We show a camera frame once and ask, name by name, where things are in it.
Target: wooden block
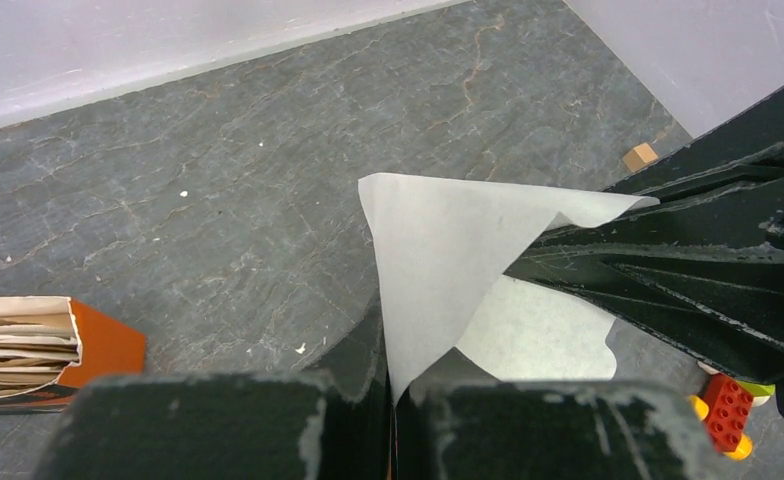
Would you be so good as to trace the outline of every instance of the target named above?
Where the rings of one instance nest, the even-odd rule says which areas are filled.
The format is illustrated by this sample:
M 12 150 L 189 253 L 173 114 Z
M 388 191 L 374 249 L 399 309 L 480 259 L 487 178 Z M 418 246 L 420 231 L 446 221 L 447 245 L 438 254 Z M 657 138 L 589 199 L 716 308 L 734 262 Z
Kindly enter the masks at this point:
M 633 147 L 622 157 L 622 161 L 625 162 L 625 165 L 631 172 L 635 172 L 657 160 L 657 158 L 657 154 L 651 148 L 651 145 L 643 143 Z

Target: gray marble surface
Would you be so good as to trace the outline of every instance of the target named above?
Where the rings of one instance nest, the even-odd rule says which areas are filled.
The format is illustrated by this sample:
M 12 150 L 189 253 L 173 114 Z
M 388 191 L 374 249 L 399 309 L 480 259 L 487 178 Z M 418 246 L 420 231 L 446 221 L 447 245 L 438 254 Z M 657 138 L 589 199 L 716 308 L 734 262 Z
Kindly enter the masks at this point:
M 562 2 L 458 5 L 1 129 L 0 295 L 79 298 L 153 373 L 299 369 L 377 288 L 361 176 L 598 189 L 688 139 Z M 652 341 L 620 372 L 692 378 Z M 0 417 L 0 478 L 55 420 Z

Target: cardboard box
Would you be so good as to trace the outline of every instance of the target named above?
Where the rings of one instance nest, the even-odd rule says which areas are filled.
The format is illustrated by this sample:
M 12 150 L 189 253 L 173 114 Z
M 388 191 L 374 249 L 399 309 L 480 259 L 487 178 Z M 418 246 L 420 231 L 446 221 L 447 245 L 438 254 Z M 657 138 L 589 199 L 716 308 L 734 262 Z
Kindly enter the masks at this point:
M 0 415 L 61 411 L 90 380 L 144 361 L 144 335 L 77 300 L 0 297 Z M 47 381 L 11 385 L 31 378 Z

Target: red lego brick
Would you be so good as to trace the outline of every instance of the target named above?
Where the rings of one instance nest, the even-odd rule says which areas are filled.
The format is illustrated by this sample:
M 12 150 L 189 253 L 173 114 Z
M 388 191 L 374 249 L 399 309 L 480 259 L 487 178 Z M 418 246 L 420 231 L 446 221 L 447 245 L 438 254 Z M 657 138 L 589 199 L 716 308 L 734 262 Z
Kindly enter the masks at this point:
M 726 375 L 713 375 L 701 399 L 710 407 L 704 419 L 713 446 L 720 452 L 736 450 L 748 421 L 754 396 Z

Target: green toy block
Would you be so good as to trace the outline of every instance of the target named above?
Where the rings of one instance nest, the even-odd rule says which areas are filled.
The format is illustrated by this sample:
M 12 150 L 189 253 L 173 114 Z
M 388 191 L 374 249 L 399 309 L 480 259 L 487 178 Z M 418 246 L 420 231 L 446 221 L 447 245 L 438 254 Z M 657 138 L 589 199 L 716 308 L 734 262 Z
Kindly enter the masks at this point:
M 760 385 L 757 383 L 740 382 L 739 380 L 737 380 L 737 383 L 746 392 L 754 395 L 755 397 L 771 397 L 775 394 L 774 385 Z

